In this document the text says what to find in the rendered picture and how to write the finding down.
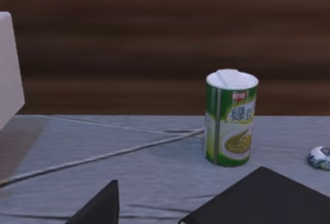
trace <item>can lid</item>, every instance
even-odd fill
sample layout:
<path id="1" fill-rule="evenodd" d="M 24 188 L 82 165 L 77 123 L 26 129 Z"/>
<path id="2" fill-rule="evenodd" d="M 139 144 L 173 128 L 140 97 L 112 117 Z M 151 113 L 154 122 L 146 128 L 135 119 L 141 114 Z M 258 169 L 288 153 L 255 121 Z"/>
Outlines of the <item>can lid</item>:
<path id="1" fill-rule="evenodd" d="M 258 85 L 258 79 L 250 74 L 226 68 L 207 77 L 207 82 L 215 87 L 228 90 L 250 89 Z"/>

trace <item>food can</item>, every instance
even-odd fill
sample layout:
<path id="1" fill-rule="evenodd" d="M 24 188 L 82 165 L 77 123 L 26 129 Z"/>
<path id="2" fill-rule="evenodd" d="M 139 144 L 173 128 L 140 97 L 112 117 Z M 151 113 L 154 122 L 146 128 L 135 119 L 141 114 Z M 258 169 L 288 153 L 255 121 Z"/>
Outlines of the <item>food can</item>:
<path id="1" fill-rule="evenodd" d="M 250 157 L 258 79 L 223 69 L 206 83 L 204 156 L 217 165 L 242 165 Z"/>

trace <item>small round object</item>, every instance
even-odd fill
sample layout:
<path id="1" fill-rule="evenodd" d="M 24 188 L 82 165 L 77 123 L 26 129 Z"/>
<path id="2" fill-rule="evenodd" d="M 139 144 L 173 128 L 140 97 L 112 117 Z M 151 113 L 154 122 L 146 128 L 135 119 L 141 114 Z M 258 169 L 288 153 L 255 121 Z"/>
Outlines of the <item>small round object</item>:
<path id="1" fill-rule="evenodd" d="M 311 150 L 308 162 L 315 168 L 330 170 L 330 147 L 316 147 Z"/>

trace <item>gray wooden table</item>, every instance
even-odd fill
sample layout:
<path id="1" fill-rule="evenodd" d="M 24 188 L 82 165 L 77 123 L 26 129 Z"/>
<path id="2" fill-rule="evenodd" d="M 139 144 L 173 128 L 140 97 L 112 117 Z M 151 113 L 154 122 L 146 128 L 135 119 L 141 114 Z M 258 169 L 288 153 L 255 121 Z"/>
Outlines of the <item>gray wooden table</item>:
<path id="1" fill-rule="evenodd" d="M 330 144 L 330 117 L 256 117 L 251 159 L 236 168 L 207 162 L 202 134 L 183 138 L 203 124 L 200 116 L 17 116 L 0 132 L 0 144 L 30 143 L 12 177 L 112 156 L 1 189 L 0 223 L 63 224 L 112 179 L 119 180 L 120 224 L 177 223 L 259 166 L 330 196 L 330 172 L 305 161 L 311 148 Z M 159 141 L 173 142 L 130 151 Z"/>

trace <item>wooden wall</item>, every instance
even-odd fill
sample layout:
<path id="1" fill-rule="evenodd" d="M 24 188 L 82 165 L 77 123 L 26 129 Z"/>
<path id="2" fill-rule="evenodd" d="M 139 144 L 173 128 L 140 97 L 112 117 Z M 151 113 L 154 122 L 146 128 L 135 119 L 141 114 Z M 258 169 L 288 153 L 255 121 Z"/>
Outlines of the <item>wooden wall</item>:
<path id="1" fill-rule="evenodd" d="M 260 79 L 257 114 L 330 114 L 330 0 L 0 0 L 22 113 L 203 114 L 205 77 Z"/>

